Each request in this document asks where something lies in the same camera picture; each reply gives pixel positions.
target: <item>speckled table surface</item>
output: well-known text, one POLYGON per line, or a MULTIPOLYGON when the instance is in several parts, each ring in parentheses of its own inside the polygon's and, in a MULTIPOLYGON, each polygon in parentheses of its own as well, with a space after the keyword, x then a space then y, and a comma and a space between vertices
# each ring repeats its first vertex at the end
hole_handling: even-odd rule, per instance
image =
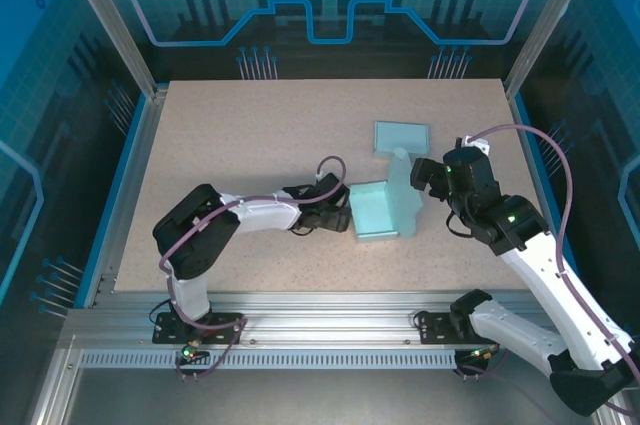
MULTIPOLYGON (((329 154, 346 161, 347 183, 384 180, 388 162, 373 157, 376 120, 428 124, 430 156, 441 159, 456 136, 513 118, 499 80, 172 82, 116 290, 165 289, 151 231, 201 183, 236 195, 273 192, 313 180, 317 163, 329 154)), ((501 132, 490 142, 503 193, 537 204, 516 133, 501 132)), ((236 236, 209 271, 209 290, 525 288, 487 247, 447 231, 445 204, 426 194, 423 201, 418 232, 410 240, 360 244, 353 230, 236 236)))

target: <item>glass panel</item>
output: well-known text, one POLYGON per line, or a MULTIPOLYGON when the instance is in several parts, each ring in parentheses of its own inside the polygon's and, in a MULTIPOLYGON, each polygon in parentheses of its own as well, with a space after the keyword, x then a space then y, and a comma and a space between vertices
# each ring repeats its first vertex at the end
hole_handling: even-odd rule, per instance
POLYGON ((0 9, 0 410, 17 424, 77 291, 139 91, 86 0, 0 9))
POLYGON ((164 81, 504 78, 546 0, 115 1, 164 81))
MULTIPOLYGON (((639 0, 572 0, 522 88, 534 125, 568 152, 569 239, 583 280, 618 323, 640 333, 639 0)), ((558 206, 557 160, 542 159, 558 206)))

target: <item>enclosure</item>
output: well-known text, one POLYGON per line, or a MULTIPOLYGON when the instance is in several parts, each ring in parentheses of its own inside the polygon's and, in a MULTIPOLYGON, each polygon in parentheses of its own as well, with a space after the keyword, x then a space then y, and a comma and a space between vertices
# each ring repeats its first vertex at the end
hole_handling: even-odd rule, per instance
MULTIPOLYGON (((552 325, 512 270, 449 235, 426 194, 410 240, 234 238, 207 290, 249 324, 202 383, 172 373, 179 347, 151 342, 149 311, 167 297, 152 229, 199 183, 271 192, 333 154, 350 184, 381 181, 377 121, 427 124, 437 159, 456 137, 516 122, 567 155, 564 255, 640 334, 640 0, 0 6, 3 423, 634 423, 604 407, 579 417, 515 356, 496 380, 463 382, 447 366, 459 349, 420 343, 409 317, 474 288, 552 325)), ((503 191, 557 233, 560 159, 524 132, 490 143, 503 191)), ((637 397, 636 384, 614 403, 637 411, 637 397)))

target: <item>vertical post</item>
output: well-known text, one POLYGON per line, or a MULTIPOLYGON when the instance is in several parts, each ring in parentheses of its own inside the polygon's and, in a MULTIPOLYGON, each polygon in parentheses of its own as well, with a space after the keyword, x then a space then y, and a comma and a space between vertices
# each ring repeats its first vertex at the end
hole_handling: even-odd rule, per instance
POLYGON ((140 88, 140 91, 150 100, 154 100, 157 90, 156 82, 113 0, 88 1, 140 88))
POLYGON ((513 68, 505 80, 507 100, 512 100, 520 90, 525 78, 533 68, 540 52, 549 40, 553 29, 566 11, 571 0, 547 0, 538 21, 516 58, 513 68))

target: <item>light blue box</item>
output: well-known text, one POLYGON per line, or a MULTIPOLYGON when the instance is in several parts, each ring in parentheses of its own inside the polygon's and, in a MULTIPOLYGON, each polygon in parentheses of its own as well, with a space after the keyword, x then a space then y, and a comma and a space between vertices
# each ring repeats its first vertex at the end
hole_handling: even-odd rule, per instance
POLYGON ((429 127, 423 123, 376 122, 373 155, 390 158, 396 148, 405 149, 411 159, 425 158, 429 153, 429 127))
POLYGON ((410 175, 409 154, 396 148, 386 181, 349 185, 351 215, 359 242, 410 238, 415 234, 422 199, 411 186, 410 175))

